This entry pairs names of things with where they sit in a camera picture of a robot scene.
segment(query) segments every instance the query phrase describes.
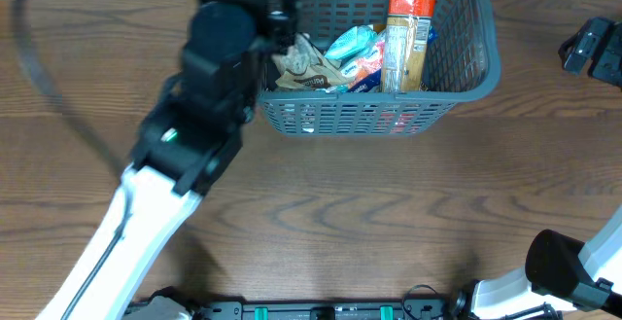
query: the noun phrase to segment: wood grain surface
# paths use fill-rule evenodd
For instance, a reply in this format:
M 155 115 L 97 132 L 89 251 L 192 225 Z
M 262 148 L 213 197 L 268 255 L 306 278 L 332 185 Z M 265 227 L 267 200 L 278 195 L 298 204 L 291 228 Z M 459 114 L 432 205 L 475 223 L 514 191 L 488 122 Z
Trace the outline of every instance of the wood grain surface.
M 0 2 L 0 315 L 33 318 L 117 179 L 20 75 Z M 141 286 L 249 301 L 450 292 L 524 263 L 543 229 L 578 239 L 622 203 L 622 93 L 561 69 L 559 45 L 619 0 L 493 0 L 502 79 L 406 139 L 287 138 L 263 119 Z M 176 70 L 193 0 L 32 0 L 66 98 L 127 154 Z M 569 319 L 605 319 L 601 312 Z

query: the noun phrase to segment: black mount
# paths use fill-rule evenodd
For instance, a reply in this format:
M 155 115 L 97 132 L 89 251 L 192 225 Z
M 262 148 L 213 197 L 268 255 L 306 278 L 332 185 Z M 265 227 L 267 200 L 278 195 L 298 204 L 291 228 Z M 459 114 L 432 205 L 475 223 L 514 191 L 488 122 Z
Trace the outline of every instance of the black mount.
M 471 301 L 473 300 L 473 295 L 475 294 L 475 286 L 477 286 L 479 281 L 480 280 L 470 281 L 462 289 L 458 290 L 454 293 L 454 295 L 452 295 L 452 300 L 450 301 L 450 313 L 452 314 L 452 316 L 459 320 L 479 319 L 475 314 L 470 311 Z
M 339 301 L 339 302 L 276 302 L 247 303 L 244 300 L 230 302 L 199 302 L 187 298 L 174 287 L 167 287 L 152 294 L 142 305 L 134 304 L 133 311 L 146 306 L 154 297 L 163 296 L 183 306 L 192 320 L 434 320 L 449 319 L 446 299 L 440 295 L 411 295 L 400 300 Z
M 294 43 L 297 0 L 198 0 L 182 50 L 182 71 L 163 87 L 132 149 L 176 181 L 173 192 L 206 195 L 242 147 L 241 126 L 253 117 L 265 62 Z
M 588 76 L 622 87 L 622 23 L 591 18 L 564 42 L 558 54 L 564 69 L 575 75 L 591 58 Z

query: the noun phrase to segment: snack bag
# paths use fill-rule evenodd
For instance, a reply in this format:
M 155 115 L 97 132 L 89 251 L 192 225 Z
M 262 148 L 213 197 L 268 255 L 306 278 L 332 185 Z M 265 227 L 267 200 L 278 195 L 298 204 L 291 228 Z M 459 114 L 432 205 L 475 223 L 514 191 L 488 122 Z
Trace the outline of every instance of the snack bag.
M 380 71 L 385 49 L 385 37 L 386 33 L 381 32 L 364 52 L 359 53 L 341 67 L 341 74 L 345 78 L 354 79 L 348 87 L 351 88 L 367 76 Z
M 435 0 L 390 0 L 382 91 L 421 90 Z
M 367 43 L 376 38 L 376 32 L 368 26 L 348 29 L 328 48 L 325 58 L 342 59 L 365 49 Z
M 368 75 L 348 89 L 348 92 L 371 92 L 380 86 L 381 70 Z

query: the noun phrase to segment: gray plastic basket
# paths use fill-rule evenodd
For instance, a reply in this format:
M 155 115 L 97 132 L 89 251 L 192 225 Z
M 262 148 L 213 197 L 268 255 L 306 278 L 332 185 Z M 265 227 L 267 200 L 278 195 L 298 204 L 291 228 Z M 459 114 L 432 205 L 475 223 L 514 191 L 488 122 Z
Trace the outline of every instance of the gray plastic basket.
M 299 31 L 326 49 L 354 25 L 386 23 L 389 0 L 301 0 Z M 411 135 L 426 130 L 457 102 L 484 97 L 501 77 L 490 0 L 436 0 L 424 78 L 430 91 L 407 93 L 270 92 L 265 116 L 288 135 Z

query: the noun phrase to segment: black cable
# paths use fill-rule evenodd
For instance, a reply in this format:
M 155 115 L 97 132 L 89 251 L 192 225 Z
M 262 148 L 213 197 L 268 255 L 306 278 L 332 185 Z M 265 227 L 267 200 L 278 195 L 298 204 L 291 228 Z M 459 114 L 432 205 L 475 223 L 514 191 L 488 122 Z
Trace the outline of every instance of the black cable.
M 553 306 L 549 303 L 544 303 L 543 305 L 539 305 L 539 306 L 536 306 L 536 307 L 533 307 L 527 310 L 522 310 L 512 315 L 505 315 L 501 320 L 523 319 L 529 315 L 534 315 L 538 317 L 543 316 L 547 319 L 552 319 L 552 320 L 560 320 L 560 317 L 557 314 L 557 311 L 555 311 Z
M 125 168 L 125 162 L 123 159 L 117 157 L 108 144 L 97 134 L 97 132 L 87 123 L 85 120 L 75 112 L 75 110 L 66 103 L 62 94 L 56 89 L 54 81 L 46 70 L 45 66 L 41 62 L 37 49 L 32 40 L 32 34 L 26 21 L 25 14 L 26 0 L 14 0 L 11 10 L 12 16 L 12 28 L 13 36 L 17 46 L 17 55 L 19 58 L 22 72 L 30 80 L 32 86 L 40 92 L 53 107 L 54 111 L 61 114 L 63 121 L 74 130 L 74 132 L 83 140 L 88 146 L 109 166 L 110 170 L 118 177 L 121 175 Z M 101 255 L 91 272 L 86 277 L 85 281 L 81 285 L 80 289 L 74 295 L 69 305 L 65 309 L 61 320 L 69 318 L 73 312 L 76 304 L 80 301 L 80 298 L 85 293 L 86 289 L 95 278 L 99 270 L 106 263 L 106 260 L 112 253 L 117 243 L 123 236 L 123 231 L 129 220 L 131 207 L 132 207 L 132 194 L 129 190 L 124 190 L 125 205 L 123 209 L 123 215 L 121 222 L 115 229 L 115 234 L 106 247 L 106 250 Z
M 413 291 L 415 291 L 415 290 L 419 290 L 419 289 L 422 289 L 422 288 L 425 288 L 425 289 L 428 289 L 428 290 L 432 290 L 432 292 L 434 292 L 436 295 L 438 295 L 438 292 L 437 292 L 434 288 L 432 288 L 432 286 L 428 286 L 428 285 L 415 285 L 415 286 L 411 287 L 411 288 L 410 288 L 410 290 L 408 290 L 408 291 L 404 294 L 404 297 L 402 297 L 402 298 L 401 298 L 401 309 L 404 311 L 404 313 L 408 314 L 408 316 L 410 316 L 410 318 L 411 318 L 411 319 L 413 319 L 413 320 L 421 320 L 421 318 L 415 317 L 415 316 L 414 316 L 414 315 L 410 312 L 410 310 L 408 310 L 408 308 L 406 308 L 406 304 L 405 304 L 405 303 L 406 303 L 406 297 L 410 296 L 410 294 L 411 294 Z M 441 317 L 442 317 L 442 315 L 440 315 L 440 316 L 434 316 L 434 317 L 432 318 L 432 320 L 433 320 L 433 319 L 439 319 L 439 318 L 441 318 Z

